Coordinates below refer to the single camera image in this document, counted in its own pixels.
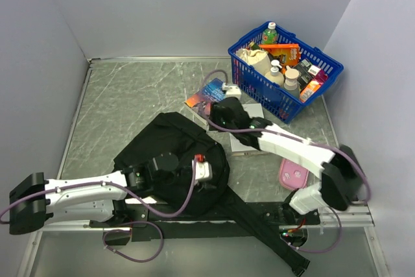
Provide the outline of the black backpack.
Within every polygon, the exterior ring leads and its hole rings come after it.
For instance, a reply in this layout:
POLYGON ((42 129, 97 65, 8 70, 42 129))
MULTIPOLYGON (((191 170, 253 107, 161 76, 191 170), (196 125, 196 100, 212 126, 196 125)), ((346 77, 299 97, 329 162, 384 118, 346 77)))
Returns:
POLYGON ((178 167, 171 173, 156 175, 150 195, 178 210, 188 194, 192 161, 197 154, 205 157, 213 178, 196 186, 184 210, 199 217, 218 210, 241 228, 271 248, 291 269, 301 276, 309 260, 294 251, 229 186, 230 166, 222 145, 206 131, 178 112, 158 114, 113 160, 116 171, 135 167, 144 174, 157 156, 172 154, 178 167))

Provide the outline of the Jane Eyre paperback book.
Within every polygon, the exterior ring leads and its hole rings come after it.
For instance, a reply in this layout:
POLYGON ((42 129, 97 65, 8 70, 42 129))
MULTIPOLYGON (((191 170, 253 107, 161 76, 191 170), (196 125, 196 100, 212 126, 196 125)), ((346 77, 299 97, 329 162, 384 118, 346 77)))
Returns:
POLYGON ((194 95, 184 101, 185 107, 193 113, 205 126, 208 122, 199 112, 199 106, 205 108, 205 114, 210 115, 210 104, 212 102, 220 102, 225 98, 225 92, 222 90, 223 81, 214 78, 211 82, 206 84, 202 89, 197 91, 194 95))

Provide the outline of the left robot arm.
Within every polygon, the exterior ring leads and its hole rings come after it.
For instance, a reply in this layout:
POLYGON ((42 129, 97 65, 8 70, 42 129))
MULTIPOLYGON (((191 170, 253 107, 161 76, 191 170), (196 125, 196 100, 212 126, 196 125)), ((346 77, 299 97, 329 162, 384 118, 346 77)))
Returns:
POLYGON ((128 210, 116 202, 128 198, 142 202, 154 194, 163 177, 178 168, 178 157, 169 152, 92 178, 47 180, 43 173, 32 173, 9 193, 9 233, 28 234, 46 224, 65 221, 108 221, 121 226, 127 221, 128 210))

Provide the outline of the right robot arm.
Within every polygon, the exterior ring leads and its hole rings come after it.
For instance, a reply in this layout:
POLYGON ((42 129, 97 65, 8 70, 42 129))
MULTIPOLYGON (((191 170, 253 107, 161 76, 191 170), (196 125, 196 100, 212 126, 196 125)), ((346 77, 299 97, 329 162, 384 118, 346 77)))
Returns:
POLYGON ((351 148, 315 143, 283 130, 268 119, 250 117, 236 97, 211 103, 206 120, 211 127, 229 132, 243 145, 281 156, 317 177, 317 183, 295 189, 286 198, 283 216, 288 223, 297 224, 307 213, 320 208, 346 211, 361 187, 369 186, 351 148))

